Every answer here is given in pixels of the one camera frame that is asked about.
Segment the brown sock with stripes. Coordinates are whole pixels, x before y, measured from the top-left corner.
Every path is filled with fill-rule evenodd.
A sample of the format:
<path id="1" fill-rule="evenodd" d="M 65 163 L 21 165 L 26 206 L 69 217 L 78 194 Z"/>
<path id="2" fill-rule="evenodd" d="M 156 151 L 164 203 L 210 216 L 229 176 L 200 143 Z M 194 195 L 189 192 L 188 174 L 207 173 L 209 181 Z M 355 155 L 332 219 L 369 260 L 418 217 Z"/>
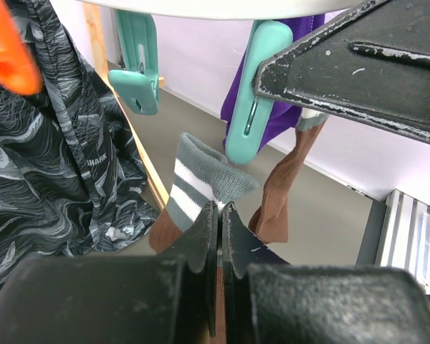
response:
<path id="1" fill-rule="evenodd" d="M 289 191 L 328 117 L 316 110 L 302 110 L 295 126 L 295 147 L 273 168 L 264 183 L 262 204 L 251 217 L 248 228 L 266 244 L 288 242 Z"/>

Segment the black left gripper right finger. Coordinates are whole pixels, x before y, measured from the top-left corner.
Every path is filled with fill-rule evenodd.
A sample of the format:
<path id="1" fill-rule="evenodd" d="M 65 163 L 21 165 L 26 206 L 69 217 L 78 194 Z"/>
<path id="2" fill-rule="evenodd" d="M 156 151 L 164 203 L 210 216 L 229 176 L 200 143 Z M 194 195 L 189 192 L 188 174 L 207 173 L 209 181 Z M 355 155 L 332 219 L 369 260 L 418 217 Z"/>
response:
<path id="1" fill-rule="evenodd" d="M 222 212 L 229 343 L 430 343 L 430 298 L 408 273 L 295 267 Z"/>

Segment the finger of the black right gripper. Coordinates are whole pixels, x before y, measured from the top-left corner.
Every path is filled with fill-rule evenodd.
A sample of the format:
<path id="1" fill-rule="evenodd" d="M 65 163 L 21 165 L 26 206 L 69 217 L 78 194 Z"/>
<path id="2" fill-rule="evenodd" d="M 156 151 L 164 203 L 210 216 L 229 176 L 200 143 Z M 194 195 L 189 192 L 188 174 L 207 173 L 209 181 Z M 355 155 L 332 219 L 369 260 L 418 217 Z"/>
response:
<path id="1" fill-rule="evenodd" d="M 262 97 L 430 145 L 430 1 L 365 1 L 263 61 Z"/>

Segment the white round sock hanger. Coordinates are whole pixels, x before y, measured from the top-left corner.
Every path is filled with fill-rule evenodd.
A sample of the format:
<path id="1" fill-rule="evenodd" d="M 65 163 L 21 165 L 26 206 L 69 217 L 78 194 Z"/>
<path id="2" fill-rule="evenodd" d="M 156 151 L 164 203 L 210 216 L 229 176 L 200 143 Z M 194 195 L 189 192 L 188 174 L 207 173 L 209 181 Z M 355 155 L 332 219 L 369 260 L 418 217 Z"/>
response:
<path id="1" fill-rule="evenodd" d="M 85 0 L 138 13 L 210 20 L 284 19 L 339 11 L 359 0 Z"/>

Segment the dark patterned sock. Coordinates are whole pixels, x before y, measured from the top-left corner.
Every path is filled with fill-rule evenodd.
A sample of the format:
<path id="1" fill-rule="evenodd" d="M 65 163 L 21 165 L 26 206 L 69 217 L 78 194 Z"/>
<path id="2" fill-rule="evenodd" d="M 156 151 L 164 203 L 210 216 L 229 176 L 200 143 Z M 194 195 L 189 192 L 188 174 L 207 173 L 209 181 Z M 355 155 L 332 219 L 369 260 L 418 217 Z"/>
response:
<path id="1" fill-rule="evenodd" d="M 0 289 L 27 257 L 116 252 L 157 218 L 123 110 L 52 4 L 8 7 L 43 88 L 0 86 Z"/>

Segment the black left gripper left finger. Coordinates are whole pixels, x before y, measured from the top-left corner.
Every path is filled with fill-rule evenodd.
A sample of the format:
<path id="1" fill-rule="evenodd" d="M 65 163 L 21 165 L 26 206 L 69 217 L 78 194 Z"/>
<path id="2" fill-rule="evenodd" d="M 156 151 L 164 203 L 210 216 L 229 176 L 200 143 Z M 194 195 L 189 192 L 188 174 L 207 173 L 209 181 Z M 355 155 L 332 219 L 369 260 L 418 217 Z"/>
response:
<path id="1" fill-rule="evenodd" d="M 0 291 L 0 343 L 207 343 L 218 209 L 154 256 L 32 257 Z"/>

